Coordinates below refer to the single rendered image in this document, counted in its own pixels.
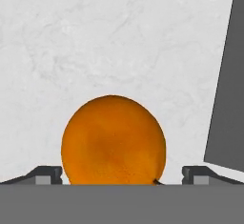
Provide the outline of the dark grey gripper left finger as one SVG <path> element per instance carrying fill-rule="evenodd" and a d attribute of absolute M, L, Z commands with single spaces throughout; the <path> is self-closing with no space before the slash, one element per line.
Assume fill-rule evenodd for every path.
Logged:
<path fill-rule="evenodd" d="M 62 185 L 62 173 L 61 166 L 38 166 L 26 175 L 0 182 L 0 185 Z"/>

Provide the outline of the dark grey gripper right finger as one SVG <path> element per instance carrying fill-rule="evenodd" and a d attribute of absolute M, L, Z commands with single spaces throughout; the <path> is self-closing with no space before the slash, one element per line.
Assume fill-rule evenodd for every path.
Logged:
<path fill-rule="evenodd" d="M 183 166 L 183 185 L 243 185 L 243 182 L 219 175 L 206 166 Z"/>

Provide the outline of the orange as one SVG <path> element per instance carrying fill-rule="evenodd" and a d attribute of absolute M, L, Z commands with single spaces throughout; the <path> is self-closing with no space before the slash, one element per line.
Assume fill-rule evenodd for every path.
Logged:
<path fill-rule="evenodd" d="M 106 95 L 71 117 L 61 157 L 72 185 L 157 185 L 166 164 L 166 140 L 142 105 Z"/>

